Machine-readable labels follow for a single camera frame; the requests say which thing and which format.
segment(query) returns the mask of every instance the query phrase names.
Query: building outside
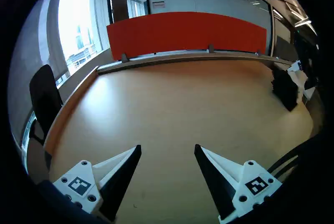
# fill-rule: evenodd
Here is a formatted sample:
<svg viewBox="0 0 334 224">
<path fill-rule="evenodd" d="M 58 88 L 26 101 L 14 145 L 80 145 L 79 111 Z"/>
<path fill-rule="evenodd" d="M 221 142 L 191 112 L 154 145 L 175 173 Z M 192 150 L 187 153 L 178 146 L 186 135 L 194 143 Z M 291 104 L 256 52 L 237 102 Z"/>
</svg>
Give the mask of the building outside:
<svg viewBox="0 0 334 224">
<path fill-rule="evenodd" d="M 78 50 L 76 54 L 71 55 L 67 61 L 67 67 L 70 75 L 74 74 L 87 60 L 97 55 L 95 44 L 87 45 Z"/>
</svg>

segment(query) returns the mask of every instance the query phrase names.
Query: red partition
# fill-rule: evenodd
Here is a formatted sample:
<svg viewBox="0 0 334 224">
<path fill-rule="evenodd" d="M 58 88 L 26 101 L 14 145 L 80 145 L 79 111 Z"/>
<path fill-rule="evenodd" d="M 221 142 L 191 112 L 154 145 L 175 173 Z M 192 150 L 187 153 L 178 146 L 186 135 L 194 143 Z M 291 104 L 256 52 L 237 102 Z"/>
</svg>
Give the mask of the red partition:
<svg viewBox="0 0 334 224">
<path fill-rule="evenodd" d="M 266 29 L 224 15 L 170 12 L 145 15 L 107 26 L 114 60 L 173 51 L 207 49 L 265 53 Z"/>
</svg>

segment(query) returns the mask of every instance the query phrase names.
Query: desk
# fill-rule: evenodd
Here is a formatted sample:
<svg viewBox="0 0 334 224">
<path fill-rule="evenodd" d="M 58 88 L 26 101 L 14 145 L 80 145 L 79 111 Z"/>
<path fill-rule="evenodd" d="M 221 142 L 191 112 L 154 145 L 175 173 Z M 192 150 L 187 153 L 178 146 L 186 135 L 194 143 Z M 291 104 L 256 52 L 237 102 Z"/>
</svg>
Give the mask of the desk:
<svg viewBox="0 0 334 224">
<path fill-rule="evenodd" d="M 117 224 L 218 223 L 194 156 L 196 143 L 268 168 L 312 131 L 303 104 L 286 110 L 258 61 L 169 63 L 98 76 L 53 154 L 55 181 L 82 159 L 96 164 L 141 144 Z"/>
</svg>

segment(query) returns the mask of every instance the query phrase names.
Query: ceiling light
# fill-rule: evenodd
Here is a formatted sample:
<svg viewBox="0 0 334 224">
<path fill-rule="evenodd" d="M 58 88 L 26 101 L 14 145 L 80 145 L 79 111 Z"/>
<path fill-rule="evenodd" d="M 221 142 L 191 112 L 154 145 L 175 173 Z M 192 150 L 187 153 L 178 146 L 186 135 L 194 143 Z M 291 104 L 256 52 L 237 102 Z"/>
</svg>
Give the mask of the ceiling light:
<svg viewBox="0 0 334 224">
<path fill-rule="evenodd" d="M 295 28 L 299 27 L 299 26 L 302 26 L 302 25 L 305 25 L 305 24 L 310 24 L 310 23 L 311 23 L 311 20 L 307 20 L 307 21 L 304 21 L 304 22 L 302 22 L 300 24 L 295 25 Z"/>
<path fill-rule="evenodd" d="M 275 14 L 277 14 L 279 17 L 283 18 L 279 12 L 277 12 L 275 9 L 273 10 Z"/>
<path fill-rule="evenodd" d="M 301 19 L 301 20 L 304 20 L 305 18 L 304 17 L 302 17 L 300 14 L 298 14 L 297 12 L 295 12 L 295 11 L 293 11 L 293 10 L 291 10 L 291 13 L 293 14 L 293 15 L 295 15 L 295 16 L 297 16 L 299 19 Z"/>
</svg>

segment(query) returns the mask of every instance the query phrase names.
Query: chair backrest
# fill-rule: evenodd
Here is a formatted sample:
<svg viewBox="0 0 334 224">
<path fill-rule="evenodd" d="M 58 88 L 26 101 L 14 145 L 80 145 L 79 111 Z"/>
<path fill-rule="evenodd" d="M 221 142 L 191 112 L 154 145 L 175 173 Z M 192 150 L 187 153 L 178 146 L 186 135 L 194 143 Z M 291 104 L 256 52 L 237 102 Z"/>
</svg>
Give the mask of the chair backrest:
<svg viewBox="0 0 334 224">
<path fill-rule="evenodd" d="M 29 89 L 33 110 L 45 138 L 63 105 L 49 65 L 44 65 L 36 72 L 30 81 Z"/>
</svg>

